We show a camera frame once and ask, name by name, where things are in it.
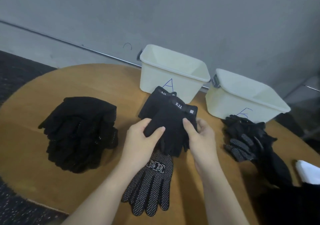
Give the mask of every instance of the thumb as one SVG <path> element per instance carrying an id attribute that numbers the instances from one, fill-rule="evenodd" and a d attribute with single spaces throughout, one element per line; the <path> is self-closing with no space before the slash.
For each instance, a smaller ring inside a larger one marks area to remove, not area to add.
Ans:
<path id="1" fill-rule="evenodd" d="M 154 133 L 150 137 L 147 137 L 147 139 L 149 139 L 151 142 L 154 143 L 154 145 L 156 145 L 156 143 L 158 142 L 162 134 L 165 132 L 165 130 L 166 128 L 164 126 L 159 127 L 154 131 Z"/>
<path id="2" fill-rule="evenodd" d="M 189 138 L 191 136 L 198 134 L 198 132 L 195 130 L 195 128 L 193 127 L 193 125 L 191 124 L 191 122 L 187 118 L 183 118 L 182 123 L 183 123 L 184 129 L 188 133 Z"/>

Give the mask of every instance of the hand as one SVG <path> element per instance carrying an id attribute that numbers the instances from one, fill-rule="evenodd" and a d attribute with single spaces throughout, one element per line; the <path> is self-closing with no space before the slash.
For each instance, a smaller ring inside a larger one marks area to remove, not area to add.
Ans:
<path id="1" fill-rule="evenodd" d="M 165 131 L 165 127 L 162 126 L 151 136 L 145 137 L 143 131 L 150 121 L 149 118 L 143 119 L 130 126 L 127 131 L 119 164 L 124 165 L 126 169 L 132 169 L 133 175 L 147 164 L 156 143 Z"/>
<path id="2" fill-rule="evenodd" d="M 204 172 L 219 165 L 214 131 L 205 120 L 200 118 L 197 118 L 198 132 L 187 118 L 183 118 L 182 122 L 189 136 L 189 146 L 195 167 L 202 177 Z"/>

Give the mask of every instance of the wooden table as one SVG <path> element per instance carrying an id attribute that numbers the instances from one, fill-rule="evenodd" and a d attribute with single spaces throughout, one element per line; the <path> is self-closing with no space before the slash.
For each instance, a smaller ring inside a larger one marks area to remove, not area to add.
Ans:
<path id="1" fill-rule="evenodd" d="M 34 79 L 15 92 L 0 109 L 0 176 L 19 195 L 67 213 L 73 212 L 99 186 L 117 164 L 126 131 L 139 121 L 138 113 L 149 94 L 139 88 L 139 69 L 123 65 L 87 64 L 58 69 Z M 48 140 L 38 125 L 65 97 L 91 96 L 117 106 L 115 127 L 119 147 L 106 150 L 101 166 L 83 174 L 63 171 L 48 160 Z M 220 119 L 207 112 L 205 94 L 199 92 L 192 105 L 216 133 L 221 167 L 250 224 L 259 224 L 250 197 L 264 191 L 265 180 L 250 162 L 237 163 L 223 150 L 225 136 Z M 320 156 L 300 138 L 275 121 L 266 131 L 277 137 L 275 152 L 299 185 L 294 160 L 320 166 Z M 158 209 L 152 218 L 135 217 L 128 203 L 121 203 L 114 224 L 206 224 L 203 188 L 190 151 L 174 158 L 170 208 Z"/>

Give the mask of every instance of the bin handle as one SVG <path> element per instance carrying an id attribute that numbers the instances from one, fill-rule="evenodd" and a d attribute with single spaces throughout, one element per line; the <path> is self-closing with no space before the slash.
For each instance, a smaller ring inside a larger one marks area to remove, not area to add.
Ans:
<path id="1" fill-rule="evenodd" d="M 216 74 L 211 78 L 211 83 L 212 83 L 212 86 L 216 89 L 221 87 L 220 81 L 219 81 L 218 76 Z"/>

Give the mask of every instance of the storage box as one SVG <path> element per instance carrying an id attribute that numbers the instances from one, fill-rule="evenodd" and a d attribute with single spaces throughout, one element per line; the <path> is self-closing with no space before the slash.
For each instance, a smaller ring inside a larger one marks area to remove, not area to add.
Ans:
<path id="1" fill-rule="evenodd" d="M 193 57 L 147 45 L 140 55 L 142 61 L 140 89 L 152 93 L 157 86 L 190 103 L 205 82 L 210 81 L 206 64 Z"/>
<path id="2" fill-rule="evenodd" d="M 225 119 L 229 115 L 267 122 L 290 107 L 268 85 L 239 74 L 216 69 L 205 98 L 208 112 Z"/>

